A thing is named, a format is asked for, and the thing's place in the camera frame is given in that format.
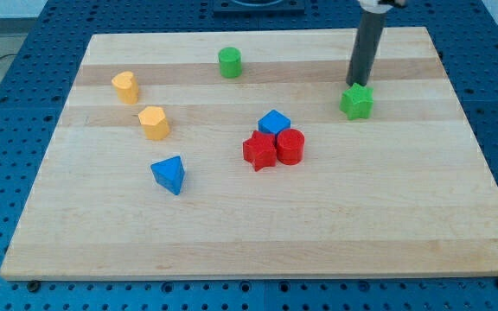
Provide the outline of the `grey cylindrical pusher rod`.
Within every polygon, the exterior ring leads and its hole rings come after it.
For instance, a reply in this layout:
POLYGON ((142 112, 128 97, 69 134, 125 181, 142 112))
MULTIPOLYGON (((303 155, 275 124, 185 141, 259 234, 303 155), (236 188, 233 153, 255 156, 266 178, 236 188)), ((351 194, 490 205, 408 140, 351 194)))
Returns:
POLYGON ((386 13, 362 11, 346 77, 349 86, 367 85, 385 24, 386 13))

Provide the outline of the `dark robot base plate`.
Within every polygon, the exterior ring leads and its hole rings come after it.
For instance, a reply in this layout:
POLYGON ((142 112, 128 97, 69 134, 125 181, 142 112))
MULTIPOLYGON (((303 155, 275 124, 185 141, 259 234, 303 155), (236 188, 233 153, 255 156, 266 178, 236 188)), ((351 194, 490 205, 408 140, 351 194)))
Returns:
POLYGON ((303 13, 307 0, 214 0, 216 16, 232 14, 303 13))

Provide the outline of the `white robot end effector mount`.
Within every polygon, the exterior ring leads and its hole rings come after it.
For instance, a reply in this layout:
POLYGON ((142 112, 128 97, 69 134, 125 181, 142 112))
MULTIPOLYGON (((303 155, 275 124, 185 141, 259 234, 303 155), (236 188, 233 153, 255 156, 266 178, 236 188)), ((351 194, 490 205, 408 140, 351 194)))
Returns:
POLYGON ((407 0, 358 0, 359 5, 369 13, 385 14, 392 8, 403 9, 407 0))

